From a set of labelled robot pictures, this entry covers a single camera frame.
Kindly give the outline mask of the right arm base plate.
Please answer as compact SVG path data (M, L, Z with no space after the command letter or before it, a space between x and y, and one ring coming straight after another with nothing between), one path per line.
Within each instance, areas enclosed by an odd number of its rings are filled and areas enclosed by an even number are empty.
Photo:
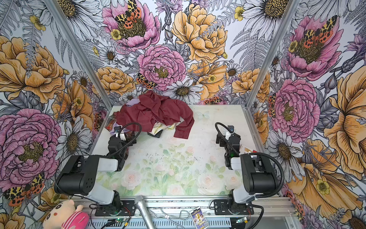
M233 203L229 205L226 199L214 199L210 207L214 210L215 215L252 215L254 209L246 204Z

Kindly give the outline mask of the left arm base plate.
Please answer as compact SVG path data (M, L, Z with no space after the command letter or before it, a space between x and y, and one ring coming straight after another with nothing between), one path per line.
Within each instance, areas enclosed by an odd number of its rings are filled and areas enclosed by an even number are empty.
M121 208L112 205L101 205L95 211L97 217L134 216L135 204L133 200L121 200Z

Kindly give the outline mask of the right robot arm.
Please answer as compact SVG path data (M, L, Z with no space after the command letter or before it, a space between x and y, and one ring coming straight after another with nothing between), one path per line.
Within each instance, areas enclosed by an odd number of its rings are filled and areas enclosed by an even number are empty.
M235 133L223 136L217 134L216 143L223 147L225 166L242 175L243 184L230 189L227 201L214 201L216 215L249 215L254 212L250 204L258 198L267 198L277 194L282 188L283 176L277 177L272 164L281 165L273 157L259 152L240 154L241 137Z

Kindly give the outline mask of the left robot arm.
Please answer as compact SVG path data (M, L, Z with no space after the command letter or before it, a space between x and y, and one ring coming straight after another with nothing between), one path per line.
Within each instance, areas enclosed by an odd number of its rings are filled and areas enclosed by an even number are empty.
M90 200L105 214L120 214L123 206L119 193L98 184L96 177L99 172L122 171L128 158L128 147L135 143L135 137L122 140L114 135L108 142L108 154L70 157L56 178L55 192Z

